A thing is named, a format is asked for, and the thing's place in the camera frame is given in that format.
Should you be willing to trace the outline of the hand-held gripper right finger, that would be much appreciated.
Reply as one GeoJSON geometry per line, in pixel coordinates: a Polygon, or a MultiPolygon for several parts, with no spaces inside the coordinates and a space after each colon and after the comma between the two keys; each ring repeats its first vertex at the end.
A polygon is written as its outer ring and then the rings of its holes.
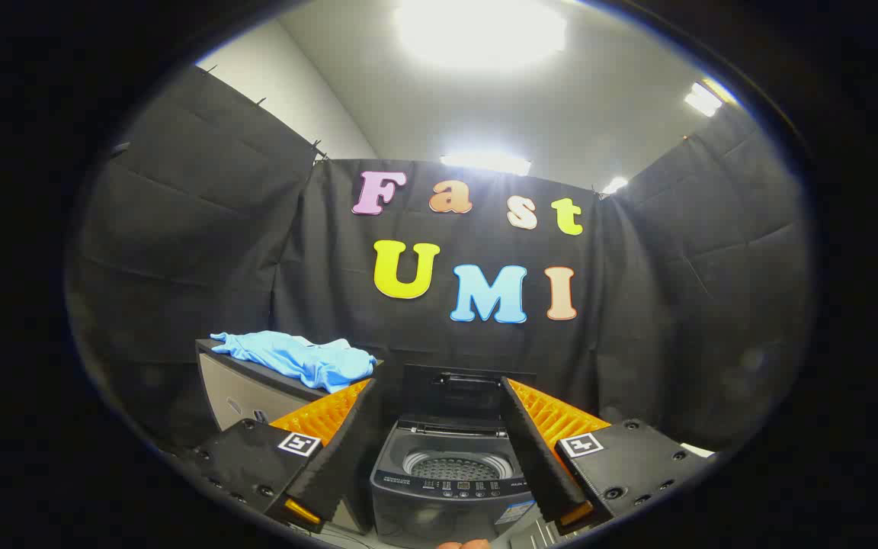
{"type": "Polygon", "coordinates": [[[501,419],[544,520],[561,535],[602,527],[690,489],[713,458],[641,419],[607,422],[503,377],[501,419]]]}

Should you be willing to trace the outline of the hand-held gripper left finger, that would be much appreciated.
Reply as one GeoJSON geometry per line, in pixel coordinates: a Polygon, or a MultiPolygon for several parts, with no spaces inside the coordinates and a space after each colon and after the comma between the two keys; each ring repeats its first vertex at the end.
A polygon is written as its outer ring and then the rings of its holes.
{"type": "Polygon", "coordinates": [[[269,423],[242,419],[182,451],[188,479],[248,513],[319,532],[345,502],[373,525],[368,477],[386,438],[386,382],[369,378],[269,423]]]}

